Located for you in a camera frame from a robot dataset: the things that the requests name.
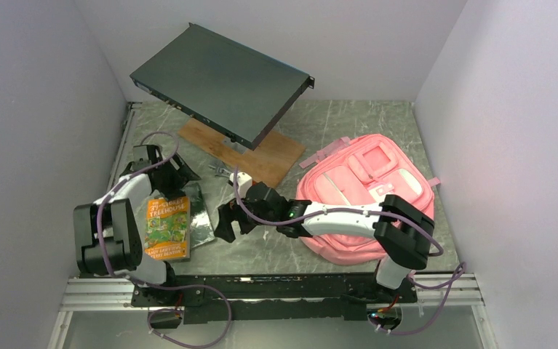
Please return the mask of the orange treehouse book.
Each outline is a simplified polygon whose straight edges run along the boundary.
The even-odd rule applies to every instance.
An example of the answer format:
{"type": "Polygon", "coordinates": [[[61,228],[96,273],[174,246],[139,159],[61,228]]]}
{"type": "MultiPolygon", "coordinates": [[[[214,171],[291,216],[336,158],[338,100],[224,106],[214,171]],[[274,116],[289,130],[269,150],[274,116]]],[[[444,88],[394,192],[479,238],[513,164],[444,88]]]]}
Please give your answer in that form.
{"type": "Polygon", "coordinates": [[[151,199],[146,210],[145,253],[162,261],[189,259],[190,227],[188,197],[151,199]]]}

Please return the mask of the pink student backpack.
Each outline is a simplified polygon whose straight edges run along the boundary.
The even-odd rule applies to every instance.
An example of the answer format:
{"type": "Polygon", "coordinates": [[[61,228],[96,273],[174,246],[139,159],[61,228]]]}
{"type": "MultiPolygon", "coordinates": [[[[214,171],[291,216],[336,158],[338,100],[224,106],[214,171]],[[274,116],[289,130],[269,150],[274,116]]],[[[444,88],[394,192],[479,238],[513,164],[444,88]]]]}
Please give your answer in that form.
{"type": "Polygon", "coordinates": [[[334,205],[380,203],[401,196],[434,218],[434,192],[424,175],[390,138],[342,137],[300,163],[308,168],[297,186],[297,199],[334,205]]]}

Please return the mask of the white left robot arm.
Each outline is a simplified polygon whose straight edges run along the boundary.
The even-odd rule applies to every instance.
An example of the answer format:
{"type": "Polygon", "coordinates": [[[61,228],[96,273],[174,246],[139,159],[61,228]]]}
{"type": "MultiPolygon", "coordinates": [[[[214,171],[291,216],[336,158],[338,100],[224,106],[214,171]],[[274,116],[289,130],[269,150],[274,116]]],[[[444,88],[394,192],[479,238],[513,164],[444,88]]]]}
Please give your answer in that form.
{"type": "Polygon", "coordinates": [[[151,296],[170,305],[180,292],[175,273],[167,262],[145,253],[134,210],[153,192],[175,199],[200,177],[177,153],[163,156],[157,145],[136,145],[132,154],[107,194],[73,210],[76,264],[83,274],[151,286],[151,296]]]}

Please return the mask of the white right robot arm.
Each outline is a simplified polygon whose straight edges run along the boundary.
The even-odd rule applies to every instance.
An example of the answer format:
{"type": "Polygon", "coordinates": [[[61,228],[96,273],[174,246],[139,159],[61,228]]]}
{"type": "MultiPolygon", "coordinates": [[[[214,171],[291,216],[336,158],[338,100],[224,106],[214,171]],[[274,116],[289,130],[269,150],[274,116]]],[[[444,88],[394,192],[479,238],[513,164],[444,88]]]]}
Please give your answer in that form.
{"type": "Polygon", "coordinates": [[[371,239],[386,253],[371,282],[372,295],[381,302],[398,294],[410,272],[426,268],[435,244],[434,221],[395,194],[378,204],[330,205],[288,200],[262,182],[240,185],[229,180],[229,184],[235,197],[218,207],[215,237],[234,242],[235,222],[242,235],[266,225],[289,238],[345,235],[371,239]]]}

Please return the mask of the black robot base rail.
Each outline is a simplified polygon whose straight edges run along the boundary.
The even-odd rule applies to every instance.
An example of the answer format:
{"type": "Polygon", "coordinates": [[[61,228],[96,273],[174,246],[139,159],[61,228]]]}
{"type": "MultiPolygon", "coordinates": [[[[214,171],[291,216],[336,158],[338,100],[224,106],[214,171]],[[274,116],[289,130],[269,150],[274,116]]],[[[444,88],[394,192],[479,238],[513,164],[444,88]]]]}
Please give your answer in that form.
{"type": "Polygon", "coordinates": [[[376,307],[417,302],[404,280],[397,290],[375,282],[373,273],[303,273],[178,276],[179,291],[136,286],[134,309],[183,310],[184,324],[235,321],[341,318],[363,321],[376,307]]]}

